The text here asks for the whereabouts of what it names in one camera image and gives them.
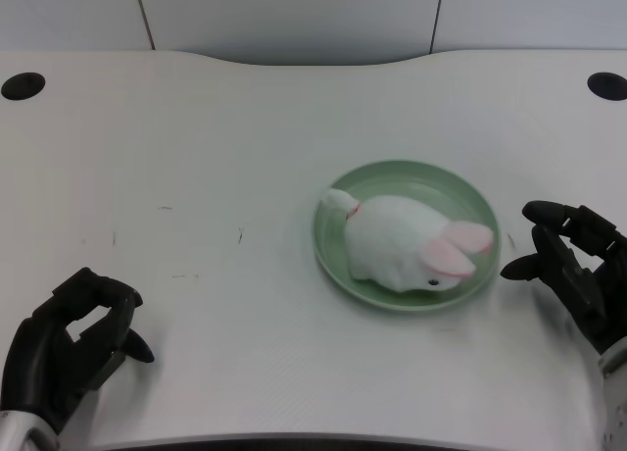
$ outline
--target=robotic hand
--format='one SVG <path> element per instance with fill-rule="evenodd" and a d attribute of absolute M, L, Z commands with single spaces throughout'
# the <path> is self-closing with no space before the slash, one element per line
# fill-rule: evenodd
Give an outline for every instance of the robotic hand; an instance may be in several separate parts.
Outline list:
<path fill-rule="evenodd" d="M 501 276 L 538 278 L 570 312 L 601 355 L 608 418 L 604 449 L 627 449 L 627 238 L 585 206 L 532 201 L 522 214 L 535 224 L 531 235 L 538 253 L 509 263 Z M 582 268 L 561 236 L 603 263 L 594 272 Z"/>
<path fill-rule="evenodd" d="M 142 305 L 132 287 L 83 268 L 53 292 L 20 325 L 2 377 L 0 451 L 17 451 L 32 441 L 56 450 L 57 435 L 88 390 L 97 390 L 126 356 L 152 363 L 146 342 L 132 329 Z M 72 341 L 66 327 L 96 307 L 107 316 Z"/>

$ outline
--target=rabbit tail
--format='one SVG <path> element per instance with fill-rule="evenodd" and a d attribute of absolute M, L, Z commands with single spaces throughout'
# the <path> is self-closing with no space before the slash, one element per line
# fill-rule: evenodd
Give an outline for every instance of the rabbit tail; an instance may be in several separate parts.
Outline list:
<path fill-rule="evenodd" d="M 347 218 L 352 216 L 360 207 L 359 200 L 355 199 L 346 191 L 335 188 L 330 188 L 326 193 L 324 193 L 320 202 L 324 206 L 342 211 L 346 214 Z"/>

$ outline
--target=green plate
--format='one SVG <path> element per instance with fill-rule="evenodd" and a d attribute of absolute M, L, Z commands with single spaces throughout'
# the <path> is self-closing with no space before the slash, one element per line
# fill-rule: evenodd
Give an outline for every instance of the green plate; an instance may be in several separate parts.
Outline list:
<path fill-rule="evenodd" d="M 315 254 L 328 275 L 354 296 L 384 309 L 428 311 L 455 304 L 490 281 L 501 251 L 499 223 L 485 198 L 459 176 L 419 162 L 388 161 L 355 169 L 331 187 L 348 191 L 361 200 L 380 194 L 407 196 L 428 204 L 453 221 L 472 221 L 488 226 L 494 232 L 492 251 L 488 255 L 469 257 L 477 267 L 471 279 L 446 291 L 397 293 L 373 281 L 351 278 L 344 246 L 346 218 L 341 212 L 318 204 L 313 218 Z"/>

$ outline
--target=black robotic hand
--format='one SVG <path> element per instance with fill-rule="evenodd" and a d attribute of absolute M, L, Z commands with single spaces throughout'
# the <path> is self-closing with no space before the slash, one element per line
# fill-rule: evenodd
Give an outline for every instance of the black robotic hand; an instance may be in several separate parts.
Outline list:
<path fill-rule="evenodd" d="M 146 342 L 130 329 L 141 296 L 132 287 L 83 268 L 20 325 L 5 363 L 0 410 L 35 414 L 57 433 L 88 390 L 96 390 L 126 356 L 151 363 Z M 66 331 L 97 306 L 110 308 L 76 342 Z"/>
<path fill-rule="evenodd" d="M 627 238 L 616 226 L 585 206 L 571 208 L 547 201 L 527 203 L 522 214 L 538 253 L 503 268 L 507 279 L 539 278 L 568 309 L 582 333 L 602 354 L 627 336 Z M 603 263 L 592 273 L 581 268 L 561 239 Z"/>

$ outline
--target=grout line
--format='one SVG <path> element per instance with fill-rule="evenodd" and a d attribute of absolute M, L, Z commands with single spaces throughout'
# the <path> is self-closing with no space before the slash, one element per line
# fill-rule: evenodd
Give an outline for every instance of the grout line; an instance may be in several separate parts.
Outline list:
<path fill-rule="evenodd" d="M 150 39 L 150 47 L 152 47 L 153 51 L 155 50 L 155 41 L 153 41 L 153 34 L 150 32 L 150 27 L 148 26 L 148 18 L 146 17 L 146 10 L 144 10 L 144 3 L 141 0 L 137 0 L 139 3 L 139 9 L 141 10 L 141 16 L 144 19 L 144 26 L 146 26 L 146 33 L 148 34 L 148 39 Z"/>
<path fill-rule="evenodd" d="M 438 0 L 438 9 L 435 12 L 435 22 L 433 23 L 433 34 L 431 35 L 431 47 L 429 48 L 429 54 L 433 54 L 433 43 L 435 42 L 435 30 L 438 28 L 438 20 L 440 19 L 440 7 L 442 6 L 442 0 Z"/>

